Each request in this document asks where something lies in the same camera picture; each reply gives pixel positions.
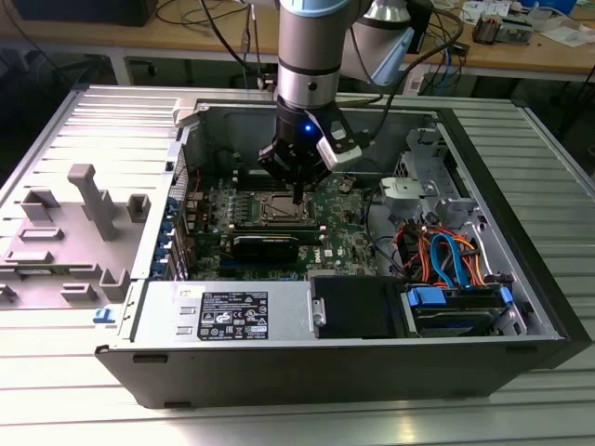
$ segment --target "green circuit board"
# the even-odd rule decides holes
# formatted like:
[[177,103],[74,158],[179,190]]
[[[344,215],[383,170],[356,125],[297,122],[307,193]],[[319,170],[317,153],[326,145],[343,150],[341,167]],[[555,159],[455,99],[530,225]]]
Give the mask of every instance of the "green circuit board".
[[[277,216],[283,220],[283,209],[276,206],[286,203],[284,193],[234,191],[229,180],[219,180],[206,192],[208,221],[212,224],[198,224],[192,233],[196,263],[191,268],[190,280],[303,281],[316,274],[375,275],[376,261],[362,224],[362,191],[340,191],[343,183],[343,177],[328,178],[316,192],[307,195],[294,226],[281,230],[283,235],[300,239],[296,262],[254,265],[238,263],[228,254],[229,250],[226,252],[226,241],[237,233],[230,230],[230,224],[259,235],[267,235],[268,230],[279,233],[276,220],[263,225],[263,219],[268,214],[271,219]],[[230,203],[235,205],[232,211]]]

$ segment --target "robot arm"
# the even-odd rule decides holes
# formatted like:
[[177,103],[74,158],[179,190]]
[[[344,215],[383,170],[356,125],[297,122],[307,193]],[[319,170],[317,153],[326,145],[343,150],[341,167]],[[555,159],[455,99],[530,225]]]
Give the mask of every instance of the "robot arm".
[[258,160],[299,203],[371,142],[351,130],[335,103],[342,72],[367,79],[346,39],[349,28],[358,21],[358,47],[380,85],[398,72],[413,30],[403,0],[281,0],[280,15],[276,133]]

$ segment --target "black plastic cover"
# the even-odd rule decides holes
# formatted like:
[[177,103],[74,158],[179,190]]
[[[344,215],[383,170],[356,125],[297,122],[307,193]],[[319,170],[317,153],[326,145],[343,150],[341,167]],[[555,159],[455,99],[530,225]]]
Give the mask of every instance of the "black plastic cover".
[[327,276],[311,280],[312,298],[324,301],[321,339],[409,337],[401,293],[404,284],[390,277]]

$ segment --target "gray plastic part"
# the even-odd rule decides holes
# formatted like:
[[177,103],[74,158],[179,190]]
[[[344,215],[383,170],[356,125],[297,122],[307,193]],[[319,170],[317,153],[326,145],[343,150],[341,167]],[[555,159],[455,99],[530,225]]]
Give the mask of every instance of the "gray plastic part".
[[47,209],[60,207],[51,190],[30,190],[20,207],[35,226],[47,226],[52,222]]
[[147,221],[149,211],[151,210],[151,200],[146,194],[132,194],[128,198],[128,214],[133,223],[144,223]]
[[[19,296],[12,304],[0,299],[0,309],[6,308],[94,308],[110,303],[99,287],[101,273],[105,269],[119,274],[122,269],[132,270],[134,259],[139,249],[139,241],[144,224],[132,223],[126,210],[126,203],[115,203],[113,224],[118,237],[108,243],[99,235],[95,223],[89,221],[81,209],[80,203],[61,203],[58,208],[47,211],[60,227],[64,237],[60,240],[30,241],[18,236],[10,240],[10,251],[49,251],[54,261],[40,265],[16,265],[0,260],[0,283],[8,284]],[[19,232],[36,229],[25,219]],[[97,264],[97,274],[88,269]],[[98,296],[98,300],[67,302],[60,295],[65,282],[89,282]]]
[[97,294],[90,283],[64,283],[59,293],[69,302],[97,300]]
[[[108,216],[113,219],[115,217],[116,207],[113,204],[110,192],[108,190],[100,190],[99,193],[101,194],[101,201],[103,202],[104,209],[108,213]],[[93,216],[91,216],[88,209],[86,208],[86,204],[83,204],[81,207],[83,208],[83,212],[85,212],[86,217],[93,221]]]
[[115,238],[116,230],[110,217],[111,209],[104,204],[93,176],[93,164],[73,164],[67,178],[81,192],[87,212],[91,215],[101,238],[107,242]]
[[4,260],[7,263],[51,263],[53,255],[49,251],[10,251]]
[[101,277],[102,271],[101,267],[97,263],[94,263],[86,268],[70,268],[68,272],[70,272],[75,279],[98,279]]
[[130,274],[127,269],[123,269],[118,282],[116,282],[112,273],[106,269],[101,275],[99,286],[111,302],[124,302],[130,286]]
[[0,269],[0,281],[22,281],[16,269]]
[[23,228],[19,232],[19,237],[24,242],[50,242],[61,240],[64,232],[60,228],[53,227]]
[[9,304],[12,304],[15,301],[15,297],[17,297],[17,294],[12,288],[5,283],[0,283],[0,300],[5,300]]

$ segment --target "motherboard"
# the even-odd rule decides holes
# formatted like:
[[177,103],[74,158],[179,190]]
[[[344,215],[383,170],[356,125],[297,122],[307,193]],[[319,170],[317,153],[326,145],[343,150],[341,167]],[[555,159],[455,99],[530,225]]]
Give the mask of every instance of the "motherboard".
[[269,178],[205,178],[200,186],[186,203],[190,280],[376,275],[354,177],[330,177],[300,204]]

